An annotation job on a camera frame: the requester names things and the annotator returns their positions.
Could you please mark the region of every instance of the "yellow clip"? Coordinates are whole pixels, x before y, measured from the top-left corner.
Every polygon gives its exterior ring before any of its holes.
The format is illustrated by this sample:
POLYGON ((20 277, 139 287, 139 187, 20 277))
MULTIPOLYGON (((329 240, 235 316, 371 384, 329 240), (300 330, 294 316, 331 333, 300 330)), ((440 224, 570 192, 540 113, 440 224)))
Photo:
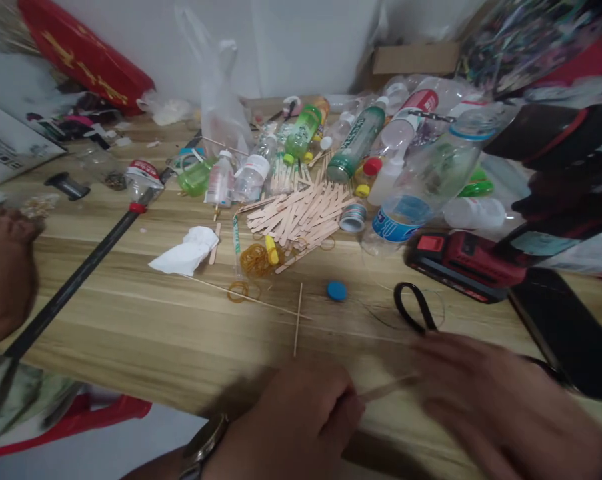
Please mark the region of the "yellow clip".
POLYGON ((269 235, 265 236, 265 248, 267 249, 267 261, 270 265, 279 264, 279 253, 276 251, 276 243, 269 235))

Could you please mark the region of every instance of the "green plastic bottle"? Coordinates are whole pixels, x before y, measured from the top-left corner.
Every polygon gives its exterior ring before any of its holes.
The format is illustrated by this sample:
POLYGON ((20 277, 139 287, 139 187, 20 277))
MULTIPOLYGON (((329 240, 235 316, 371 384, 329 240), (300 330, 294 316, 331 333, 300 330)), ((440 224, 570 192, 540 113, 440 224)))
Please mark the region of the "green plastic bottle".
POLYGON ((186 194, 190 197, 198 197, 207 191, 209 172, 212 170, 214 162, 207 160, 199 161, 193 157, 193 155, 184 155, 176 160, 177 165, 180 167, 180 174, 177 177, 177 181, 186 194))
POLYGON ((346 183, 354 176, 361 159, 369 152, 385 124, 387 104, 387 97, 380 97, 374 105, 361 112, 327 166, 327 177, 330 180, 346 183))
POLYGON ((283 161, 286 165, 292 165, 296 159, 303 158, 309 142, 321 124, 321 110, 314 105, 306 105, 299 117, 296 119, 294 128, 285 140, 285 156, 283 161))
POLYGON ((489 180, 485 171, 478 167, 469 183, 465 186, 459 197, 486 197, 494 191, 494 184, 489 180))

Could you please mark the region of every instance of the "white plastic bag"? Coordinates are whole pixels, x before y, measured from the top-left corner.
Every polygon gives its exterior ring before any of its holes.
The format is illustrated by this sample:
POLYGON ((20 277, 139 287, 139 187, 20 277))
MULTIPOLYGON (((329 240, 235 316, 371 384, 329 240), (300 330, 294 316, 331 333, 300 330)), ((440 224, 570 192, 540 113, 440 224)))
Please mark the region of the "white plastic bag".
MULTIPOLYGON (((179 0, 174 11, 200 74, 203 136, 228 147, 251 150, 254 141, 245 110, 229 82, 229 73, 236 59, 236 42, 225 39, 213 45, 205 25, 188 6, 187 0, 179 0)), ((223 149, 217 145, 206 147, 216 155, 223 149)))
POLYGON ((152 114, 152 120, 161 127, 194 116, 194 107, 187 100, 165 100, 156 92, 148 90, 136 104, 144 112, 152 114))

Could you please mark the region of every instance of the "black pole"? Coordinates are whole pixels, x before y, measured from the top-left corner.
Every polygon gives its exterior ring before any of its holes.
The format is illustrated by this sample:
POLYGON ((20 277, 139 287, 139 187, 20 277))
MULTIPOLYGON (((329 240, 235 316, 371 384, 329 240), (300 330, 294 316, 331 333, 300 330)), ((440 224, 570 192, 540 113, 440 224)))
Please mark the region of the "black pole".
MULTIPOLYGON (((201 139, 201 131, 196 134, 194 140, 187 144, 188 147, 194 148, 201 139)), ((161 182, 164 184, 173 171, 166 168, 161 173, 161 182)), ((154 195, 157 195, 155 190, 146 191, 138 203, 149 205, 153 200, 154 195)), ((56 315, 61 311, 65 304, 72 298, 76 291, 80 288, 83 282, 90 274, 99 266, 100 262, 105 258, 110 250, 116 245, 116 242, 121 239, 125 232, 130 228, 132 223, 138 218, 139 214, 128 211, 123 218, 114 226, 107 236, 98 244, 88 258, 81 264, 79 268, 72 274, 63 286, 56 292, 49 302, 41 309, 34 317, 34 320, 23 330, 23 332, 14 340, 14 342, 5 350, 4 356, 20 361, 24 354, 34 344, 39 336, 45 331, 49 324, 54 320, 56 315)))

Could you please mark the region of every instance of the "black scissors handle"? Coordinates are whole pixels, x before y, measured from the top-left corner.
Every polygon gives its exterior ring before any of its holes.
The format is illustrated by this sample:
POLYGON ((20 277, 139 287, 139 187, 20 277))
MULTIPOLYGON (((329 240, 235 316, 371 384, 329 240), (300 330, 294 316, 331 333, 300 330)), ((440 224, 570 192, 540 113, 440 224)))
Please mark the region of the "black scissors handle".
MULTIPOLYGON (((396 304, 396 308, 398 308, 399 313, 403 317, 403 320, 420 336, 424 336, 428 331, 438 331, 439 329, 434 323, 434 318, 432 318, 432 313, 429 310, 429 306, 427 304, 427 300, 423 296, 421 290, 414 285, 413 283, 402 282, 394 287, 394 304, 396 304), (423 320, 425 322, 425 326, 422 326, 418 323, 412 316, 407 312, 405 306, 403 305, 403 290, 405 288, 409 288, 412 290, 412 293, 416 297, 417 302, 419 302, 419 308, 421 309, 421 314, 423 315, 423 320)), ((528 362, 534 363, 538 365, 540 368, 544 370, 548 377, 552 378, 552 380, 556 381, 559 385, 564 387, 571 387, 570 382, 562 375, 559 371, 554 369, 550 364, 544 362, 543 360, 536 359, 534 357, 528 357, 526 355, 520 355, 520 357, 528 362)))

